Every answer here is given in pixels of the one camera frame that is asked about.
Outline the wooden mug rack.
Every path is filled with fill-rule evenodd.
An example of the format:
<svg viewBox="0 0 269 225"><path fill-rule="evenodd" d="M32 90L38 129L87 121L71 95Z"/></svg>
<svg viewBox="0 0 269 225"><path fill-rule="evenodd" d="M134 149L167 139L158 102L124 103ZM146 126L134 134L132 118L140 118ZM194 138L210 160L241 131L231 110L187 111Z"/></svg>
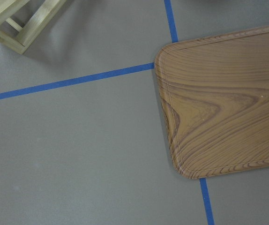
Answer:
<svg viewBox="0 0 269 225"><path fill-rule="evenodd" d="M12 16L27 3L28 0L0 0L0 26L7 23L17 31L17 35L12 37L0 30L0 43L18 54L25 53L66 1L45 0L29 21L21 26L12 19Z"/></svg>

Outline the brown wood-grain tray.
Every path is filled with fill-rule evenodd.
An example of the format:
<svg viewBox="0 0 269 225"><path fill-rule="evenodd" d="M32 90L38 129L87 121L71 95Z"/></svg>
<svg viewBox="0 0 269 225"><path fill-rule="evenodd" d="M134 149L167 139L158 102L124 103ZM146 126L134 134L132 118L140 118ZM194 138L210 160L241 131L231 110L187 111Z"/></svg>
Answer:
<svg viewBox="0 0 269 225"><path fill-rule="evenodd" d="M155 72L180 175L269 167L269 25L166 45Z"/></svg>

